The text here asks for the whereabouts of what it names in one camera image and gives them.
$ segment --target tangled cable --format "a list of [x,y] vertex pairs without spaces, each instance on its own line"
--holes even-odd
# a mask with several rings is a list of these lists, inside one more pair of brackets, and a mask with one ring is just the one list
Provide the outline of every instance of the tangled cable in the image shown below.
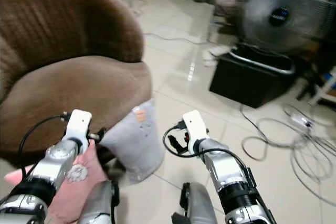
[[[276,147],[276,148],[282,148],[282,149],[288,149],[290,151],[290,164],[291,164],[292,170],[293,170],[296,178],[313,195],[318,197],[320,200],[326,202],[327,204],[330,204],[330,205],[336,207],[336,202],[335,201],[329,200],[329,199],[321,196],[319,193],[315,192],[313,189],[311,189],[303,181],[303,179],[299,176],[299,173],[298,173],[298,171],[300,170],[308,178],[310,178],[311,180],[313,180],[317,184],[320,184],[323,180],[326,180],[326,179],[330,178],[333,174],[333,164],[332,164],[332,160],[330,159],[330,157],[327,154],[330,154],[331,156],[336,157],[336,145],[334,143],[324,139],[324,138],[312,135],[311,130],[309,128],[307,128],[307,130],[304,132],[304,131],[301,131],[301,130],[299,130],[299,129],[297,129],[297,128],[295,128],[295,127],[293,127],[293,126],[291,126],[287,123],[284,123],[284,122],[276,120],[276,119],[264,118],[264,119],[260,119],[256,123],[254,123],[244,114],[243,108],[244,108],[244,106],[241,105],[240,109],[239,109],[240,113],[242,114],[242,116],[247,121],[249,121],[254,126],[254,128],[256,128],[257,132],[259,133],[259,136],[249,136],[249,137],[246,137],[242,140],[241,145],[242,145],[242,149],[245,152],[245,154],[247,156],[249,156],[250,158],[252,158],[253,160],[261,162],[261,161],[264,161],[267,158],[267,152],[268,152],[268,147],[269,146]],[[302,111],[295,108],[294,106],[289,105],[289,104],[284,104],[284,106],[283,106],[284,113],[288,116],[291,116],[291,112],[289,111],[289,109],[300,113],[302,116],[304,116],[305,118],[309,119],[311,122],[314,122],[316,124],[320,124],[320,125],[323,125],[323,126],[333,126],[333,125],[325,125],[323,123],[315,121],[312,117],[307,116]],[[266,121],[275,122],[275,123],[284,125],[287,128],[289,128],[289,129],[295,131],[296,133],[298,133],[298,135],[300,137],[294,139],[289,144],[282,144],[282,143],[272,141],[260,129],[261,123],[266,122]],[[262,157],[252,156],[246,150],[246,143],[248,141],[251,141],[251,140],[261,141],[261,142],[265,143]],[[308,150],[309,151],[308,155],[313,157],[316,160],[317,165],[318,165],[318,169],[319,169],[319,174],[314,172],[314,170],[308,165],[305,154],[303,152],[303,149]],[[301,160],[303,160],[303,162],[304,162],[304,164],[307,168],[304,168],[303,163],[299,159],[300,157],[301,157]]]

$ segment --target white tiled floor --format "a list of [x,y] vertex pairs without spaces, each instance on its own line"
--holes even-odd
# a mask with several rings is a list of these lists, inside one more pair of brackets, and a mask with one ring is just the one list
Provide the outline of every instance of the white tiled floor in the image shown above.
[[[166,38],[187,38],[203,42],[213,7],[191,0],[124,0],[132,8],[143,13],[137,19],[144,33],[156,33]],[[220,36],[222,44],[232,45],[235,38]],[[309,193],[292,172],[289,151],[270,148],[264,162],[250,159],[240,146],[242,139],[256,135],[255,129],[239,113],[240,104],[208,91],[214,67],[204,67],[202,53],[212,44],[194,45],[187,41],[166,41],[145,36],[144,61],[151,69],[153,95],[157,104],[159,133],[174,125],[183,113],[198,109],[210,130],[210,135],[230,146],[244,162],[251,167],[259,191],[273,212],[279,224],[334,223],[336,208],[321,202]],[[285,95],[259,109],[245,107],[245,113],[252,119],[275,118],[286,121],[281,110],[283,103],[290,103],[309,113],[304,102],[295,100],[302,81]],[[317,108],[315,119],[324,124],[335,123],[332,112]],[[288,129],[265,123],[265,133],[273,141],[288,143],[295,134]],[[335,127],[317,125],[314,132],[324,137],[336,137]],[[261,143],[250,143],[249,150],[262,154]],[[311,156],[307,162],[316,167]],[[0,162],[0,196],[10,187],[2,181],[11,170]],[[199,182],[206,186],[211,196],[218,223],[223,223],[223,210],[216,196],[205,166],[197,159],[181,159],[166,153],[161,167],[148,179],[137,185],[121,184],[121,204],[118,208],[119,223],[171,223],[171,214],[181,211],[178,203],[180,189],[184,182]],[[336,175],[321,185],[305,179],[315,191],[336,201]]]

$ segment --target gray pillow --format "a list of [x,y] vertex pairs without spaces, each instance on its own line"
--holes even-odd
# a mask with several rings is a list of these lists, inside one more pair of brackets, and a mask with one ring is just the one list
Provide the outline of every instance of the gray pillow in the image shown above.
[[131,182],[141,182],[151,175],[164,158],[164,147],[156,128],[154,100],[133,108],[99,144],[117,157]]

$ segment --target fan grille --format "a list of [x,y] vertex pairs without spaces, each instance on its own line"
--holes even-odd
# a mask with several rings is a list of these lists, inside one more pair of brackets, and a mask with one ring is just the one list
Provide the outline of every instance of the fan grille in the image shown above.
[[259,48],[291,53],[323,38],[333,19],[332,0],[248,0],[242,18],[244,39]]

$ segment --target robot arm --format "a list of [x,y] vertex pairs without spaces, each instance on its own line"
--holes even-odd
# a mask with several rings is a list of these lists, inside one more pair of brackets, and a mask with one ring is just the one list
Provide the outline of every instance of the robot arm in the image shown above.
[[[72,168],[75,158],[83,154],[89,146],[91,118],[89,112],[73,110],[62,140],[46,151],[45,157],[31,174],[10,192],[2,204],[0,203],[0,223],[44,223],[48,207]],[[92,202],[87,202],[79,223],[111,223],[112,190],[110,182],[98,185],[91,192],[89,197],[92,198]],[[95,197],[97,192],[103,192],[105,197],[98,200]]]
[[188,132],[188,151],[199,156],[210,172],[225,212],[225,223],[276,224],[256,189],[250,169],[227,145],[209,137],[200,113],[195,110],[184,114],[179,125]]

